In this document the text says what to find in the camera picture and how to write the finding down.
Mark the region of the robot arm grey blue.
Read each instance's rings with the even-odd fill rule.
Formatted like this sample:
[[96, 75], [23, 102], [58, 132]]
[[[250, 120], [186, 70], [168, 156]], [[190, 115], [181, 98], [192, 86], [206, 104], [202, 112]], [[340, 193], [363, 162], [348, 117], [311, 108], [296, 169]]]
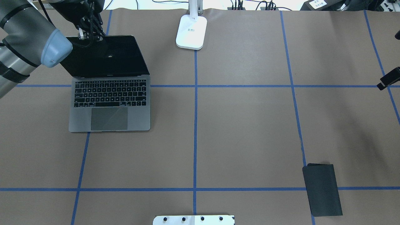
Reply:
[[1, 1], [1, 97], [24, 82], [40, 65], [53, 68], [73, 47], [88, 48], [105, 37], [100, 13], [104, 0], [49, 0], [48, 3], [79, 31], [81, 42], [71, 42], [27, 0]]

